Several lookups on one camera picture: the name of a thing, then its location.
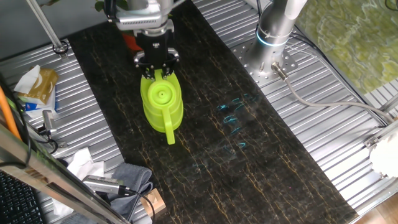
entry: mounting plate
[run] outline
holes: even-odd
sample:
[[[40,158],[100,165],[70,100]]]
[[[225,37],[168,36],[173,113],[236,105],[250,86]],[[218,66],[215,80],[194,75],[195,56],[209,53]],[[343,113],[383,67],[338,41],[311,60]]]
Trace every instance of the mounting plate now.
[[[231,50],[234,53],[234,55],[239,59],[239,61],[242,63],[244,68],[249,72],[250,76],[252,76],[257,85],[259,87],[262,87],[266,83],[269,83],[275,79],[279,79],[279,76],[276,74],[276,72],[272,73],[260,72],[259,70],[255,70],[247,66],[246,64],[247,61],[245,61],[244,56],[254,41],[255,39],[251,39],[235,47],[232,47]],[[290,54],[287,53],[286,50],[284,50],[283,52],[283,59],[284,62],[280,66],[288,75],[289,73],[296,70],[297,67],[299,66],[297,65],[296,61],[290,56]]]

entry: green watering can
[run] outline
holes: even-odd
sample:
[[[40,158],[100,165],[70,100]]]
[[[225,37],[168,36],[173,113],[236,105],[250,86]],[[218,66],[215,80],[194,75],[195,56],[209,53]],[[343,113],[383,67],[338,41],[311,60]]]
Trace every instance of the green watering can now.
[[[162,70],[155,70],[155,81],[141,78],[141,98],[149,124],[166,133],[167,143],[174,144],[174,130],[182,121],[181,88],[175,74],[163,79]]]

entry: gray hose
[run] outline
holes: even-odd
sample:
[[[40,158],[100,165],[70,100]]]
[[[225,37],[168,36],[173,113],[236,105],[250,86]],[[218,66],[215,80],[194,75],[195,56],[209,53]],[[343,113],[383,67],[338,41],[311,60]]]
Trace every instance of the gray hose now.
[[[350,106],[358,106],[358,107],[362,107],[368,110],[371,110],[375,113],[378,113],[379,115],[385,117],[390,123],[393,123],[394,120],[385,112],[376,109],[372,106],[363,104],[363,103],[357,103],[357,102],[336,102],[336,103],[310,103],[308,101],[305,101],[303,98],[301,98],[296,91],[293,89],[292,84],[290,84],[289,79],[285,80],[286,85],[288,86],[288,88],[291,90],[291,92],[293,93],[293,95],[303,104],[308,105],[308,106],[314,106],[314,107],[328,107],[328,106],[344,106],[344,105],[350,105]]]

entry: red part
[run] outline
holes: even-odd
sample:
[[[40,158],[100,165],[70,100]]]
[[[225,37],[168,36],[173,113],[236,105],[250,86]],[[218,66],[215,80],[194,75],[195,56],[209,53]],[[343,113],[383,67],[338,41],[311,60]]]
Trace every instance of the red part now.
[[[123,39],[131,50],[142,50],[138,47],[136,39],[133,36],[122,33]]]

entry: black keyboard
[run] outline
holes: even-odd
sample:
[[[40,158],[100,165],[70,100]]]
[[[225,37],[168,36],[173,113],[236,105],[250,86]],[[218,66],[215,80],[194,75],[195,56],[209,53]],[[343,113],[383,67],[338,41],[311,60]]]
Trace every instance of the black keyboard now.
[[[45,223],[35,189],[1,170],[0,223]]]

